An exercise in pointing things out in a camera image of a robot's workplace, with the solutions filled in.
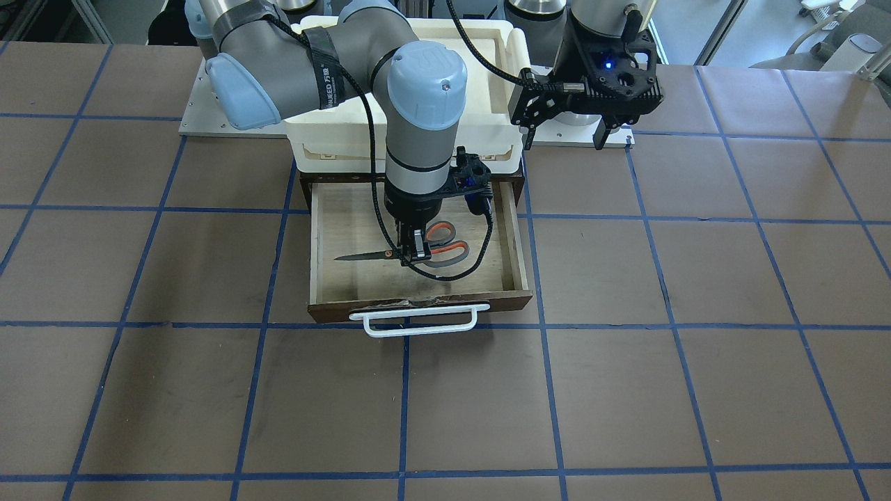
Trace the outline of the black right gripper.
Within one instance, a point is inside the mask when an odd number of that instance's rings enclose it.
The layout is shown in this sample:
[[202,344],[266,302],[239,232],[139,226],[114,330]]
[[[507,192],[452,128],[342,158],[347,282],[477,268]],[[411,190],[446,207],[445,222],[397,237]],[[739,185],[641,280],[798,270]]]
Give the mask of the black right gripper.
[[400,264],[407,267],[411,261],[426,261],[432,258],[427,243],[427,223],[439,215],[442,200],[446,196],[417,196],[384,183],[384,204],[389,215],[397,222],[397,248],[401,255]]

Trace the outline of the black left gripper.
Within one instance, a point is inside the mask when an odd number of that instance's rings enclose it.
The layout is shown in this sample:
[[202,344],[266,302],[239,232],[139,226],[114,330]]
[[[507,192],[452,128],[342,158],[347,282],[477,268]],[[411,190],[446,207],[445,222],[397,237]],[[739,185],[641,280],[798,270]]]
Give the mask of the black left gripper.
[[[644,115],[643,22],[617,20],[607,31],[595,31],[579,20],[564,29],[553,66],[553,79],[525,67],[510,96],[510,122],[521,130],[523,149],[533,146],[537,128],[560,112],[601,116],[592,133],[595,150],[624,148],[624,124]],[[582,85],[564,93],[563,84]]]

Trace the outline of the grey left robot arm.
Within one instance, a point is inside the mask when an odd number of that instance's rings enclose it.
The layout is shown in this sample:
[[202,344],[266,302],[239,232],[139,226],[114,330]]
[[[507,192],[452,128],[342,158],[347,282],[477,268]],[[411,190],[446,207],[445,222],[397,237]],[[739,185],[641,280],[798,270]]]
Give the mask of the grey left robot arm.
[[531,149],[541,124],[560,115],[599,118],[593,146],[662,104],[656,43],[645,28],[652,1],[506,1],[526,37],[532,67],[519,71],[510,121]]

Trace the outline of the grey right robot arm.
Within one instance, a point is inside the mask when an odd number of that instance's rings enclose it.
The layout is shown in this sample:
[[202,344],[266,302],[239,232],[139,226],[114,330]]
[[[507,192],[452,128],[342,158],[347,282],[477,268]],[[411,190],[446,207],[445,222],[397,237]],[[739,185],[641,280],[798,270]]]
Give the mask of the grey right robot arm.
[[427,225],[455,195],[450,162],[466,105],[464,59],[415,35],[388,1],[353,1],[333,26],[295,32],[271,1],[188,1],[190,32],[231,126],[271,126],[372,95],[387,120],[384,195],[393,255],[432,263]]

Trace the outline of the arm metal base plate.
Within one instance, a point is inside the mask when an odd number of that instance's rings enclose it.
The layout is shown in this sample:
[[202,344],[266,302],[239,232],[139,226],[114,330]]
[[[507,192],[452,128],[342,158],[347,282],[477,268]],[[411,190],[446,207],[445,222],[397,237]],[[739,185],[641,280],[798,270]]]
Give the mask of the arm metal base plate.
[[229,54],[198,68],[179,126],[182,136],[285,138],[276,105],[258,80]]

